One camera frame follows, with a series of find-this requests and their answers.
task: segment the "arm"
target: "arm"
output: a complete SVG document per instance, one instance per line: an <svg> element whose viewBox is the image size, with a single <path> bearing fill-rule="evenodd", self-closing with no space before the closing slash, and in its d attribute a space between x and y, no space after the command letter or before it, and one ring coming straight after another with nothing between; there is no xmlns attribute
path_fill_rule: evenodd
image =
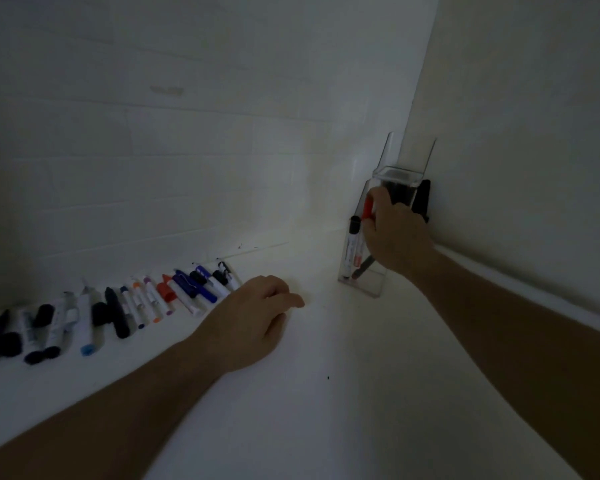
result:
<svg viewBox="0 0 600 480"><path fill-rule="evenodd" d="M371 254L428 298L487 379L584 479L600 479L600 332L472 274L432 245L422 218L371 190Z"/></svg>
<svg viewBox="0 0 600 480"><path fill-rule="evenodd" d="M292 306L304 302L279 278L248 281L192 336L1 446L0 479L142 478L216 380L275 348Z"/></svg>

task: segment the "clear acrylic holder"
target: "clear acrylic holder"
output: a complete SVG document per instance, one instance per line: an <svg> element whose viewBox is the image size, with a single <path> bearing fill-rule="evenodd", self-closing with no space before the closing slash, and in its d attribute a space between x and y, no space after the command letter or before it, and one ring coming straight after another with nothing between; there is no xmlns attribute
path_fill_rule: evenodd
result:
<svg viewBox="0 0 600 480"><path fill-rule="evenodd" d="M405 170L394 166L384 166L377 168L373 172L373 176L365 183L365 187L360 195L358 206L356 208L357 217L362 217L362 212L367 199L367 193L373 187L385 186L390 189L390 192L401 193L403 196L409 197L409 205L413 201L418 185L422 181L423 174ZM357 237L350 237L347 233L342 250L342 258L340 259L340 268L338 270L338 281L347 286L368 294L373 298L378 298L382 294L384 279L386 277L386 268L377 261L373 262L363 273L355 279L356 270L360 269L368 259L371 259L371 254L367 249L362 229L360 228ZM351 256L351 246L354 246L353 258ZM351 277L345 277L351 270Z"/></svg>

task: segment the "white table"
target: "white table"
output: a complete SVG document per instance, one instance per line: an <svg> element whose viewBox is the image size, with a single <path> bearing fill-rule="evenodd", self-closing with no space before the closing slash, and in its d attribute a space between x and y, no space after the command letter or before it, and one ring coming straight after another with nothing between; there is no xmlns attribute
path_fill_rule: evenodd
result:
<svg viewBox="0 0 600 480"><path fill-rule="evenodd" d="M307 302L272 355L221 379L148 479L576 479L512 411L427 300L390 274L381 298L336 281L341 232L227 261ZM0 359L0 444L192 332L179 310L88 358Z"/></svg>

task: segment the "pen holder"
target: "pen holder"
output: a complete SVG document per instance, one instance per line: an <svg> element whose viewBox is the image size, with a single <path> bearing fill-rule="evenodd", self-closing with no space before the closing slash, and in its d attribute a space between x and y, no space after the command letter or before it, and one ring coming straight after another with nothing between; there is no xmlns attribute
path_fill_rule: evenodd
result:
<svg viewBox="0 0 600 480"><path fill-rule="evenodd" d="M411 206L422 181L422 174L393 166L376 169L365 183L356 213L350 218L340 260L338 281L356 288L373 298L382 294L386 268L371 256L362 232L361 221L374 217L374 206L367 193L373 187L384 186L392 203Z"/></svg>

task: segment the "marker holder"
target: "marker holder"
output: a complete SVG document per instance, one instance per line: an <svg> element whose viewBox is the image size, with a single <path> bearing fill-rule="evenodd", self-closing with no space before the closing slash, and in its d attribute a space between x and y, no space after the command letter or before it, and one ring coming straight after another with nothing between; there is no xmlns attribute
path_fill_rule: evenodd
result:
<svg viewBox="0 0 600 480"><path fill-rule="evenodd" d="M415 197L415 193L417 192L417 188L422 181L422 177L422 173L405 170L394 166L377 168L374 170L373 176L365 183L354 215L358 217L366 217L363 214L365 209L365 201L367 200L367 193L371 188L379 186L387 187L390 195L392 196L393 203L401 201L410 206L410 204L413 202L413 198ZM369 260L371 257L371 254L367 248L367 243L364 242L364 240L364 234L361 229L358 233L357 240L357 258L354 259L353 265L351 266L352 277L346 278L344 277L343 270L348 269L349 266L347 263L347 246L350 246L351 243L349 241L349 235L347 234L345 237L342 258L340 260L340 269L338 270L338 281L347 286L358 289L373 298L378 298L382 294L384 279L387 272L387 269L384 266L375 261L366 270L364 270L364 272L361 273L357 279L353 278L353 276L356 275L356 270L358 270L361 265L364 266L365 261Z"/></svg>

